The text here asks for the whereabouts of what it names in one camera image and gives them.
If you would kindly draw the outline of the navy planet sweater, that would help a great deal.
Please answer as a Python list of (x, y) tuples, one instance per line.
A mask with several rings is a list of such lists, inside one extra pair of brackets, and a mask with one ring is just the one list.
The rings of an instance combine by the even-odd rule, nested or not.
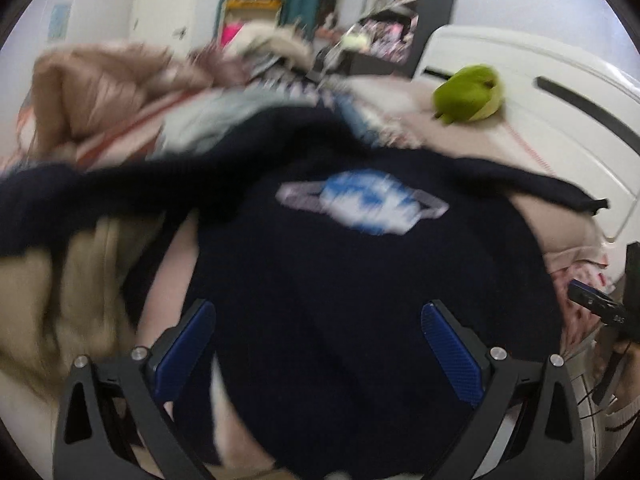
[(216, 363), (252, 435), (300, 478), (427, 479), (474, 408), (423, 336), (426, 304), (440, 301), (514, 359), (559, 355), (554, 287), (509, 190), (588, 216), (608, 206), (543, 174), (367, 148), (324, 110), (274, 108), (200, 156), (11, 174), (1, 251), (58, 252), (102, 218), (194, 212), (200, 254), (186, 306), (210, 302), (216, 324), (165, 410), (195, 455), (216, 418), (186, 387), (207, 384)]

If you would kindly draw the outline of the cream clothes pile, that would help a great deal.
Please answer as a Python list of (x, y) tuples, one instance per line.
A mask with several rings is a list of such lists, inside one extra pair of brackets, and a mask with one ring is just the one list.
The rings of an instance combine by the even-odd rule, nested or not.
[(280, 56), (301, 70), (311, 70), (314, 65), (314, 50), (307, 40), (297, 36), (291, 27), (265, 21), (245, 23), (222, 48), (225, 58), (244, 58), (255, 52)]

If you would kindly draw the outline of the polka dot pink sheet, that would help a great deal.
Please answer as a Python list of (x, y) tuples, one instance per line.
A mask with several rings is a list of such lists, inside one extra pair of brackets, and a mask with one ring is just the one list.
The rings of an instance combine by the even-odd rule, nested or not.
[(605, 261), (578, 260), (562, 268), (554, 266), (550, 276), (563, 322), (560, 355), (568, 358), (601, 325), (600, 316), (589, 305), (589, 296), (610, 294), (614, 282)]

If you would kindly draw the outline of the pink ribbed bed cover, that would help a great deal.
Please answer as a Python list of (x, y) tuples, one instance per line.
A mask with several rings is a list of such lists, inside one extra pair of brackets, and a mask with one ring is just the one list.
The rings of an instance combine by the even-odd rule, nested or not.
[[(346, 82), (358, 103), (370, 105), (392, 122), (392, 131), (381, 136), (387, 145), (430, 148), (451, 157), (488, 159), (552, 176), (548, 162), (498, 114), (470, 124), (443, 124), (435, 117), (432, 101), (439, 86), (428, 77), (355, 76)], [(588, 214), (522, 192), (513, 191), (509, 198), (534, 232), (550, 272), (583, 261), (608, 266), (603, 234)]]

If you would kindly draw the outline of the beige knit garment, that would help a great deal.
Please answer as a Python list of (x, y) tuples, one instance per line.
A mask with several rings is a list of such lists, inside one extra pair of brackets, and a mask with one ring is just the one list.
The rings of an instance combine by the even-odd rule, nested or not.
[(74, 359), (121, 356), (134, 326), (120, 288), (160, 220), (102, 218), (58, 252), (1, 259), (1, 370), (40, 398), (56, 398)]

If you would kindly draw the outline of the white bed headboard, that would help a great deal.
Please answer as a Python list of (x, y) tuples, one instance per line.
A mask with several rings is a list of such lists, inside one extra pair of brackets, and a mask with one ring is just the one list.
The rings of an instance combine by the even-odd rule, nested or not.
[(451, 75), (494, 68), (503, 115), (547, 170), (610, 202), (597, 219), (611, 243), (639, 237), (639, 83), (597, 56), (543, 36), (480, 26), (442, 26), (416, 71)]

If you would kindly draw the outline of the green plush toy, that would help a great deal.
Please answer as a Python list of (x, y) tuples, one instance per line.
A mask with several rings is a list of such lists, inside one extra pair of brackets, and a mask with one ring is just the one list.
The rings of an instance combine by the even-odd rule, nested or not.
[(479, 122), (502, 107), (502, 80), (490, 66), (466, 66), (433, 92), (432, 102), (435, 117), (445, 124)]

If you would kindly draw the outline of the striped fuzzy blanket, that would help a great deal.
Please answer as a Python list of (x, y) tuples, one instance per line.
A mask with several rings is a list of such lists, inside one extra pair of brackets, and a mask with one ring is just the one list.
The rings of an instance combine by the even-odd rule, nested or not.
[(393, 76), (329, 76), (320, 84), (286, 81), (282, 77), (259, 79), (244, 90), (263, 88), (290, 96), (310, 96), (313, 106), (330, 110), (347, 122), (355, 138), (370, 146), (418, 148), (420, 141), (401, 120), (430, 106), (431, 91), (421, 90), (408, 79)]

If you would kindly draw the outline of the light grey garment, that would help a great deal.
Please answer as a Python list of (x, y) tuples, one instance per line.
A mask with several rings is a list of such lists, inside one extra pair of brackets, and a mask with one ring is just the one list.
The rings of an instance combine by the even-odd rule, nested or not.
[(316, 103), (310, 96), (290, 96), (282, 91), (263, 88), (206, 93), (165, 116), (148, 159), (203, 154), (233, 127), (264, 110), (282, 106), (313, 106)]

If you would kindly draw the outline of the pink puffy comforter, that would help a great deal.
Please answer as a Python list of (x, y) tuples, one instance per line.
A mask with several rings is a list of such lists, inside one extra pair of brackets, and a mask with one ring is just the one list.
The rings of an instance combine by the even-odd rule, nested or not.
[(29, 153), (48, 157), (137, 114), (166, 94), (209, 88), (214, 75), (168, 47), (143, 42), (72, 44), (32, 68), (35, 135)]

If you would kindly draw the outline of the white door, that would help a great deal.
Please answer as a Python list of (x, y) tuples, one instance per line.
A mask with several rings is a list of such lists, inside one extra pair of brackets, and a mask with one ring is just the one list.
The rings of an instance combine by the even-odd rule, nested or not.
[(129, 39), (186, 55), (191, 47), (195, 3), (196, 0), (132, 0)]

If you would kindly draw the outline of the yellow wooden shelf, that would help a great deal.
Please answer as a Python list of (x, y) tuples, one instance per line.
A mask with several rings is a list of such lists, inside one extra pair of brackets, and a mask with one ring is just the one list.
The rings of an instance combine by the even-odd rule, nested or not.
[(222, 5), (221, 21), (225, 25), (251, 21), (279, 24), (282, 9), (282, 0), (226, 0)]

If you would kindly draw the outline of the black wall shelf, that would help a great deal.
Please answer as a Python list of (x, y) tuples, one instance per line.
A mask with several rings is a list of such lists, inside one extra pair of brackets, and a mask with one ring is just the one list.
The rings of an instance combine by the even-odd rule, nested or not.
[(341, 62), (346, 75), (411, 76), (427, 40), (450, 22), (454, 0), (341, 0), (340, 26), (369, 35), (359, 51)]

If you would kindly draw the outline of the blue wall poster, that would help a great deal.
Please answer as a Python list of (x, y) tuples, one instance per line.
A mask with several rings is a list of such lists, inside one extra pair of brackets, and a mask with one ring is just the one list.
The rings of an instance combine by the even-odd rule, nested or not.
[(57, 3), (53, 6), (48, 26), (48, 40), (61, 41), (66, 38), (70, 21), (70, 3)]

